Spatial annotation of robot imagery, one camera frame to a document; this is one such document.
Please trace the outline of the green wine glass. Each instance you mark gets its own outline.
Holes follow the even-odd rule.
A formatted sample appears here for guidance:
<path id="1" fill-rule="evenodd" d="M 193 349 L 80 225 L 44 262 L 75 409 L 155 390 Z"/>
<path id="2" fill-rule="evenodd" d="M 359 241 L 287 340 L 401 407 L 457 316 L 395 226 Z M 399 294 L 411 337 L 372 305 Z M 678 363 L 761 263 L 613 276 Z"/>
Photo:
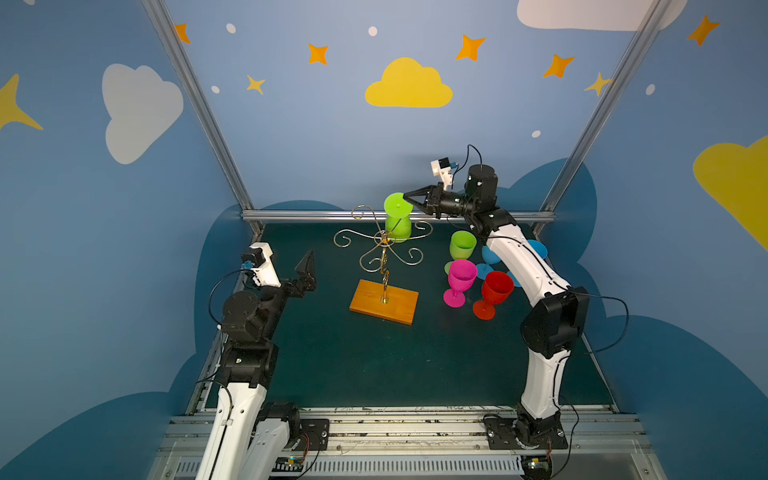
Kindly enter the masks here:
<path id="1" fill-rule="evenodd" d="M 467 260 L 471 257 L 477 245 L 477 238 L 472 232 L 465 230 L 455 231 L 450 240 L 449 253 L 451 261 L 444 265 L 444 272 L 449 273 L 450 267 L 455 260 Z"/>
<path id="2" fill-rule="evenodd" d="M 385 230 L 396 243 L 403 243 L 411 236 L 410 214 L 413 205 L 404 199 L 402 192 L 390 194 L 384 201 Z"/>

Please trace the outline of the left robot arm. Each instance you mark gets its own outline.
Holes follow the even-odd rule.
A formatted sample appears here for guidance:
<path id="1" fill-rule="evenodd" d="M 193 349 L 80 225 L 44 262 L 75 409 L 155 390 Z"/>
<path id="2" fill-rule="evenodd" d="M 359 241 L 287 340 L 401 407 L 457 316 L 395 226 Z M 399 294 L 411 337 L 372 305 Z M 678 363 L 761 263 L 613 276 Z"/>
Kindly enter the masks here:
<path id="1" fill-rule="evenodd" d="M 273 337 L 287 301 L 316 289 L 315 258 L 307 252 L 296 276 L 278 277 L 269 244 L 241 255 L 236 275 L 245 287 L 224 302 L 219 329 L 225 336 L 219 366 L 208 380 L 219 386 L 216 416 L 197 471 L 198 479 L 267 479 L 281 453 L 309 439 L 298 407 L 266 400 L 278 359 Z"/>

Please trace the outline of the red wine glass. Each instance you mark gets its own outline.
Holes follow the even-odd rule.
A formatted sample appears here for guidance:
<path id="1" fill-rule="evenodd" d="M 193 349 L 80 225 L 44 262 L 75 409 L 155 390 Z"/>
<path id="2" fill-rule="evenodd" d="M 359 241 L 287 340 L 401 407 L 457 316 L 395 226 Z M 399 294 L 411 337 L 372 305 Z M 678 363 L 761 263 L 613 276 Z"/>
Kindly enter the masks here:
<path id="1" fill-rule="evenodd" d="M 482 299 L 473 304 L 474 315 L 484 321 L 493 319 L 496 315 L 495 307 L 503 303 L 514 288 L 514 281 L 508 274 L 499 271 L 488 273 L 481 289 Z"/>

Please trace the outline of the blue wine glass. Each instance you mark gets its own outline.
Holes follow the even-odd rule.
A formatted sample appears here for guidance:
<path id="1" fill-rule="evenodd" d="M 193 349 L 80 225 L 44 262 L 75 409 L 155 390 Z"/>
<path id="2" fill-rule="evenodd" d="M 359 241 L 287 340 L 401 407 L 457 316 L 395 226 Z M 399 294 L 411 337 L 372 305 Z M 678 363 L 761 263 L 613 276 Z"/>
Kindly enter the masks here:
<path id="1" fill-rule="evenodd" d="M 547 249 L 547 247 L 543 243 L 541 243 L 541 242 L 539 242 L 537 240 L 529 240 L 528 244 L 530 245 L 530 247 L 534 250 L 534 252 L 542 260 L 545 260 L 547 258 L 547 256 L 548 256 L 548 249 Z M 518 281 L 518 279 L 515 277 L 515 275 L 511 271 L 508 271 L 507 274 L 513 280 L 513 283 L 514 283 L 515 287 L 516 288 L 520 288 L 521 284 Z"/>
<path id="2" fill-rule="evenodd" d="M 491 251 L 488 246 L 483 246 L 481 249 L 482 262 L 476 265 L 477 277 L 481 280 L 485 280 L 487 275 L 491 273 L 495 264 L 501 262 L 498 255 Z"/>

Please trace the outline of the pink wine glass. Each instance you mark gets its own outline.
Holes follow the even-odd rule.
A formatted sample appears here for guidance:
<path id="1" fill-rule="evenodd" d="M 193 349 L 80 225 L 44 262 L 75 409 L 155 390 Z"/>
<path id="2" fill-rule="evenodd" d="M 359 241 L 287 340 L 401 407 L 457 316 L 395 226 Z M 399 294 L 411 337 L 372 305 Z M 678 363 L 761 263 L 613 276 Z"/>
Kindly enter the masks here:
<path id="1" fill-rule="evenodd" d="M 443 293 L 443 301 L 451 308 L 462 307 L 466 301 L 465 292 L 472 287 L 477 273 L 477 267 L 471 261 L 453 261 L 448 273 L 449 288 Z"/>

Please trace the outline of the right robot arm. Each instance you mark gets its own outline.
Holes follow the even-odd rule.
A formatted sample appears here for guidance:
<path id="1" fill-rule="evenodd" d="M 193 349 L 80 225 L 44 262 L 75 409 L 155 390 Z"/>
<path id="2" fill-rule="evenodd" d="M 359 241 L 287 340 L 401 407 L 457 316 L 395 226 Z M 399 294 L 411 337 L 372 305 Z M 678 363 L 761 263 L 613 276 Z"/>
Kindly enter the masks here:
<path id="1" fill-rule="evenodd" d="M 437 182 L 405 193 L 405 200 L 429 217 L 462 219 L 463 235 L 477 240 L 497 256 L 505 271 L 493 271 L 489 283 L 495 289 L 519 285 L 531 310 L 520 324 L 520 335 L 528 349 L 526 384 L 516 406 L 513 426 L 516 442 L 526 449 L 568 441 L 561 422 L 561 384 L 572 358 L 596 361 L 590 348 L 576 351 L 584 341 L 589 303 L 593 294 L 576 287 L 545 261 L 525 235 L 532 223 L 509 211 L 512 200 L 532 202 L 547 180 L 556 180 L 561 159 L 530 172 L 532 183 L 520 179 L 509 189 L 498 185 L 498 175 L 489 164 L 448 158 L 433 159 L 430 168 Z"/>

